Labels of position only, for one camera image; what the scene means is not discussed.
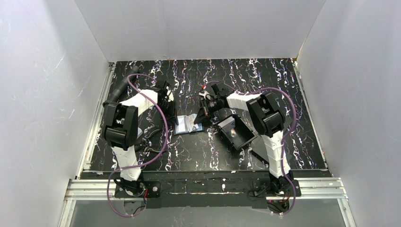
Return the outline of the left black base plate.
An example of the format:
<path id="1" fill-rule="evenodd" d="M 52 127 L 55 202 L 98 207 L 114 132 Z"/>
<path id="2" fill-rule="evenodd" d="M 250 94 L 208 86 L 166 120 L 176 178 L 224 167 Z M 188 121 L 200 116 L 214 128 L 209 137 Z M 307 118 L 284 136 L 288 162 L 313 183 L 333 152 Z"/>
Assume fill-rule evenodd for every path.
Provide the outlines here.
<path id="1" fill-rule="evenodd" d="M 114 179 L 116 184 L 114 196 L 116 198 L 158 198 L 160 197 L 161 183 L 157 181 L 125 181 Z"/>

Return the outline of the white credit card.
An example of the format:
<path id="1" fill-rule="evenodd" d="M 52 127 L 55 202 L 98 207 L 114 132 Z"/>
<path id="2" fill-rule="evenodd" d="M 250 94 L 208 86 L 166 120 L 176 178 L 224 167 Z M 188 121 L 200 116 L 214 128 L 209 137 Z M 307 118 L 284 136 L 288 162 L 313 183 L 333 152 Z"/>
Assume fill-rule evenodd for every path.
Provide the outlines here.
<path id="1" fill-rule="evenodd" d="M 191 115 L 184 116 L 185 127 L 188 131 L 195 131 L 202 127 L 202 125 L 200 123 L 194 124 L 194 119 L 195 119 L 196 115 L 197 114 L 191 114 Z"/>

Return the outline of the black tray lid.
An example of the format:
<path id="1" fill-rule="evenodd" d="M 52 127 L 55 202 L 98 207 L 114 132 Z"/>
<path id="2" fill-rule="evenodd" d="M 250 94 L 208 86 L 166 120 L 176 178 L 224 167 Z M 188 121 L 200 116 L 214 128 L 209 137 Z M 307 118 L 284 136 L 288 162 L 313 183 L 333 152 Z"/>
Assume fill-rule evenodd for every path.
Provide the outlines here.
<path id="1" fill-rule="evenodd" d="M 266 146 L 261 137 L 254 139 L 251 144 L 251 153 L 261 162 L 269 163 Z"/>

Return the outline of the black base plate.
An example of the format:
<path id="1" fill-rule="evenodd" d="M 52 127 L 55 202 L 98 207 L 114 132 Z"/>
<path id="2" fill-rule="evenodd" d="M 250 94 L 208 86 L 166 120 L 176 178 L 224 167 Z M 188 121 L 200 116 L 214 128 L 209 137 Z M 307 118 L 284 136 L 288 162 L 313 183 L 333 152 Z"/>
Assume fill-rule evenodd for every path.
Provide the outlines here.
<path id="1" fill-rule="evenodd" d="M 296 197 L 302 195 L 298 180 L 293 180 L 291 184 L 286 179 L 271 182 L 268 179 L 252 181 L 248 194 L 251 197 L 283 196 L 283 199 L 289 199 L 295 194 Z"/>
<path id="2" fill-rule="evenodd" d="M 116 184 L 114 196 L 116 198 L 158 198 L 160 197 L 161 183 L 157 181 L 125 181 L 114 179 Z"/>

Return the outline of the black pliers tool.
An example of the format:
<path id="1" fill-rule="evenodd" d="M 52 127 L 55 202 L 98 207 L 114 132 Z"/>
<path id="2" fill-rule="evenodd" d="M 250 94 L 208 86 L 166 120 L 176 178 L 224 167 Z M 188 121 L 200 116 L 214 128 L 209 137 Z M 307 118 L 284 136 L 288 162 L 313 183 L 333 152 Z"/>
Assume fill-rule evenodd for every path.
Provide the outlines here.
<path id="1" fill-rule="evenodd" d="M 152 131 L 149 135 L 141 135 L 134 144 L 135 152 L 143 151 L 143 152 L 158 153 L 159 151 L 156 151 L 151 147 L 151 140 L 159 132 L 161 132 L 161 129 L 156 129 Z"/>

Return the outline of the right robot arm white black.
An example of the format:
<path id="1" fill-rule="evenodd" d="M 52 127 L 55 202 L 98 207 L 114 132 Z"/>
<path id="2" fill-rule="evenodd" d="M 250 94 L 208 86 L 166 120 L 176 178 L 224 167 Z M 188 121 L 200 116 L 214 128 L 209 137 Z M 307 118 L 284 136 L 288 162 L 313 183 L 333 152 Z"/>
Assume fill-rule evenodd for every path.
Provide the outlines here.
<path id="1" fill-rule="evenodd" d="M 263 140 L 269 163 L 270 186 L 275 193 L 286 192 L 293 176 L 284 151 L 286 117 L 271 94 L 263 89 L 240 93 L 225 87 L 223 82 L 213 84 L 211 95 L 202 87 L 199 91 L 200 109 L 194 120 L 201 123 L 220 109 L 240 109 L 249 113 L 253 127 Z"/>

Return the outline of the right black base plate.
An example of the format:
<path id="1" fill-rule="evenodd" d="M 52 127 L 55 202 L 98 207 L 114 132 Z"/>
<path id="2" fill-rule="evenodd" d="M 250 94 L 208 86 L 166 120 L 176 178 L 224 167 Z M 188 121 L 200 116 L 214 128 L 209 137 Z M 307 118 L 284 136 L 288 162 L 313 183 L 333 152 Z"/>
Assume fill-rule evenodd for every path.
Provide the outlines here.
<path id="1" fill-rule="evenodd" d="M 298 180 L 293 180 L 291 184 L 286 179 L 271 182 L 268 179 L 252 181 L 248 194 L 251 197 L 283 196 L 283 199 L 289 199 L 295 194 L 296 197 L 302 195 Z"/>

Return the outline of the aluminium frame rail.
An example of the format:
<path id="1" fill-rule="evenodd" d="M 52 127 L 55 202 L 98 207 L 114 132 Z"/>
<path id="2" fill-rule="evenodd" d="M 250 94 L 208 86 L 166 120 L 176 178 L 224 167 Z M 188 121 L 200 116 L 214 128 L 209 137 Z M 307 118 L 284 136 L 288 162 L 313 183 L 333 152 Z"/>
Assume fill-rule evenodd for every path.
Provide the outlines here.
<path id="1" fill-rule="evenodd" d="M 147 185 L 137 196 L 106 180 L 73 180 L 61 227 L 354 227 L 340 178 L 299 178 L 295 205 L 261 195 L 261 179 L 181 179 Z"/>

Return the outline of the black plastic tray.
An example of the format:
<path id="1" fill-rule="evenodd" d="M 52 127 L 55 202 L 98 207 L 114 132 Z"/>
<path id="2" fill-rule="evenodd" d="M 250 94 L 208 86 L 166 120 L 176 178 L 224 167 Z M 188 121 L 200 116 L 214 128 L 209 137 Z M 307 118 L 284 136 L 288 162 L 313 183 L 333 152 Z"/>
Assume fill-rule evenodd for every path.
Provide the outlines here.
<path id="1" fill-rule="evenodd" d="M 230 116 L 235 118 L 235 125 L 221 128 L 217 123 L 217 131 L 220 134 L 223 143 L 227 145 L 230 150 L 240 151 L 249 146 L 250 143 L 257 138 L 257 135 L 239 115 L 232 114 Z"/>

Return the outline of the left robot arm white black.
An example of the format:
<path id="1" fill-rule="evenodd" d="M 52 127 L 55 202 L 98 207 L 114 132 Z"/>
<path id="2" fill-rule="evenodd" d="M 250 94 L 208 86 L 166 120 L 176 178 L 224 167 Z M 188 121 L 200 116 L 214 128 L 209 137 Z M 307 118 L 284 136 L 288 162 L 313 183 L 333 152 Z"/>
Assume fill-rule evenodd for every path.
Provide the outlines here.
<path id="1" fill-rule="evenodd" d="M 120 102 L 119 98 L 128 85 L 129 80 L 125 78 L 104 102 L 102 132 L 120 167 L 120 179 L 115 183 L 123 189 L 134 191 L 140 188 L 142 182 L 135 153 L 139 136 L 138 117 L 154 106 L 167 129 L 168 123 L 176 117 L 176 111 L 173 91 L 166 80 L 158 81 L 154 87 L 143 89 L 134 97 Z"/>

